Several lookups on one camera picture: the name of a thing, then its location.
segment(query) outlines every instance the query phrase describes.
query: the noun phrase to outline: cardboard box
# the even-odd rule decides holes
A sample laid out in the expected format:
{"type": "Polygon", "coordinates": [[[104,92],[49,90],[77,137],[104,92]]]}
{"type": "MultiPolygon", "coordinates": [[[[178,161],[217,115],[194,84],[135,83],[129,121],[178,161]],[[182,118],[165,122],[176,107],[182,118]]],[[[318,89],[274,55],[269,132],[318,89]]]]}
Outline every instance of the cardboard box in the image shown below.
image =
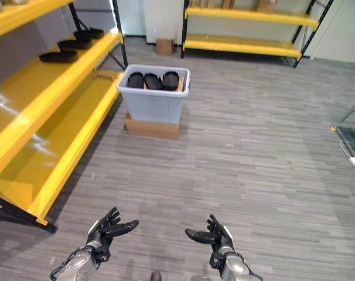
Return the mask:
{"type": "Polygon", "coordinates": [[[231,0],[223,0],[222,8],[229,9],[231,5],[231,0]]]}
{"type": "Polygon", "coordinates": [[[136,121],[131,119],[129,113],[125,116],[125,127],[129,135],[153,136],[162,139],[178,139],[180,135],[180,122],[177,124],[136,121]]]}
{"type": "Polygon", "coordinates": [[[156,39],[156,53],[162,55],[170,55],[173,52],[173,40],[157,38],[156,39]]]}
{"type": "Polygon", "coordinates": [[[207,8],[214,9],[214,4],[215,4],[215,0],[208,0],[207,1],[207,8]]]}
{"type": "Polygon", "coordinates": [[[259,0],[257,12],[260,13],[274,13],[277,0],[259,0]]]}

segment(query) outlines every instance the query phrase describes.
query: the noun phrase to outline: gray plastic bin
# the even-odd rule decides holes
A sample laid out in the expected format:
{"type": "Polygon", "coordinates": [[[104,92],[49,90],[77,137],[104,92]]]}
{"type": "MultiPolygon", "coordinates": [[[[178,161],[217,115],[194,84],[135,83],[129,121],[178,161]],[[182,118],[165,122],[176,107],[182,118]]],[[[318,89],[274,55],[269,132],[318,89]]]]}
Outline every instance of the gray plastic bin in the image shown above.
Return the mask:
{"type": "Polygon", "coordinates": [[[183,99],[189,94],[189,83],[190,71],[187,68],[130,64],[125,69],[117,89],[122,94],[132,119],[176,124],[180,122],[183,99]],[[141,72],[144,75],[153,73],[162,78],[168,71],[175,71],[179,76],[184,76],[182,92],[127,87],[128,77],[134,72],[141,72]]]}

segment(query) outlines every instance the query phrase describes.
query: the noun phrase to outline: white wall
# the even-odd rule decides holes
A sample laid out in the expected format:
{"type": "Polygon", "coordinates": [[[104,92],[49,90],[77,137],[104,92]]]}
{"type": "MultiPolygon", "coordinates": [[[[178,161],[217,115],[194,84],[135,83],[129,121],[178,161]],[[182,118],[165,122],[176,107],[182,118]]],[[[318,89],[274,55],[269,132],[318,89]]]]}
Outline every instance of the white wall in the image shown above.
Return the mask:
{"type": "Polygon", "coordinates": [[[144,0],[118,0],[121,29],[125,35],[146,35],[144,0]]]}
{"type": "Polygon", "coordinates": [[[146,41],[171,37],[182,43],[183,0],[144,0],[146,41]]]}
{"type": "Polygon", "coordinates": [[[355,0],[335,2],[340,7],[319,38],[312,56],[355,63],[355,0]]]}

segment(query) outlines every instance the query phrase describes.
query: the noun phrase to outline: robotic arm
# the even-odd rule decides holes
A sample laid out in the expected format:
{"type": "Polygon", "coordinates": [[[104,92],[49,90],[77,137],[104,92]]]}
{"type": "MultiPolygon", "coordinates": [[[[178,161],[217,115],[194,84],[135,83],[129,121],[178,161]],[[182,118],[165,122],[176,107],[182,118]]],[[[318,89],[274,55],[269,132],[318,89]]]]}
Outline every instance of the robotic arm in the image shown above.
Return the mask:
{"type": "Polygon", "coordinates": [[[119,212],[114,207],[90,228],[86,246],[75,250],[51,274],[52,281],[89,281],[101,263],[110,258],[110,245],[114,237],[124,235],[137,227],[138,220],[126,224],[120,222],[119,212]]]}
{"type": "Polygon", "coordinates": [[[226,226],[221,225],[215,216],[210,215],[211,220],[205,231],[186,229],[186,235],[199,243],[211,244],[213,253],[210,257],[210,266],[218,269],[223,281],[252,281],[256,277],[259,281],[263,278],[255,274],[246,264],[244,258],[235,252],[232,236],[226,226]]]}

